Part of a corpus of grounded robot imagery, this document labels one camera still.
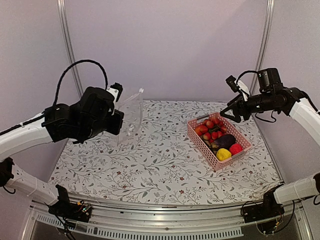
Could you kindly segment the clear zip top bag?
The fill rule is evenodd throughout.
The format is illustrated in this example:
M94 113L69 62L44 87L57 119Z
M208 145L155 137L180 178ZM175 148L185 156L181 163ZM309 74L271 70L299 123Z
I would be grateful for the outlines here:
M117 145L134 137L139 131L143 118L143 92L144 89L129 88L125 89L116 107L124 113L123 123L119 135L117 136Z

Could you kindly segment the red toy fruit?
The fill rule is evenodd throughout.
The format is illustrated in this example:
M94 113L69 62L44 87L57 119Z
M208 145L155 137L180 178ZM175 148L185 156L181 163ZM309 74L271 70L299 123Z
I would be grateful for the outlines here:
M235 143L229 148L229 152L231 153L232 156L242 151L243 151L243 147L239 143Z

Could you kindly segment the yellow toy fruit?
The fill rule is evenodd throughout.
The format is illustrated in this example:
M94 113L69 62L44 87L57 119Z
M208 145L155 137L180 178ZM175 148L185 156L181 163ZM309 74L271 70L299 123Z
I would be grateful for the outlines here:
M216 158L222 162L224 160L227 160L229 158L232 157L232 153L225 148L220 148L217 152L216 152Z

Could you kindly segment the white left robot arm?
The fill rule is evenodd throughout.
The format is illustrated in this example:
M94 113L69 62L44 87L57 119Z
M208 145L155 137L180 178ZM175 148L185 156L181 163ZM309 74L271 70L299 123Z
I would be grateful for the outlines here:
M0 134L0 184L25 193L55 209L63 216L74 213L68 193L33 176L36 166L48 163L48 145L70 139L75 144L102 132L120 133L124 113L116 109L123 87L115 83L106 89L88 87L72 105L53 103L43 112Z

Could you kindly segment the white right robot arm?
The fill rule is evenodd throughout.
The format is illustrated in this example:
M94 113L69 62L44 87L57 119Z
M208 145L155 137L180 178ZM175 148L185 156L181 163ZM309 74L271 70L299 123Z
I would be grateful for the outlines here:
M283 130L275 131L277 135L289 137L289 144L283 139L276 140L288 153L287 160L306 160L309 176L303 178L298 174L291 183L284 184L273 191L273 199L266 200L259 206L258 213L262 218L269 218L278 210L278 204L289 201L308 199L320 194L320 112L312 104L309 96L296 87L262 92L250 96L247 100L239 95L231 100L220 112L224 118L236 123L246 121L253 113L275 111L291 118Z

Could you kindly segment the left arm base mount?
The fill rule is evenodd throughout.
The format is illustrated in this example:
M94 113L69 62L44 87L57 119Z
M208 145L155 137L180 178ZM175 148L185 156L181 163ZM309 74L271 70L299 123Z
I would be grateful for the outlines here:
M92 205L84 200L73 203L70 201L68 191L64 187L58 184L55 187L58 192L57 202L53 205L48 205L48 212L67 220L88 223L92 214Z

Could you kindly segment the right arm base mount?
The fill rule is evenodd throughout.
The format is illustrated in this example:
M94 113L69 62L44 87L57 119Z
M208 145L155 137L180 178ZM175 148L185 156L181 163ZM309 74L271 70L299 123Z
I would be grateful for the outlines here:
M273 187L264 193L262 203L248 201L241 207L240 214L245 223L274 218L285 213L283 205L278 204L274 197L274 193L279 187L281 185Z

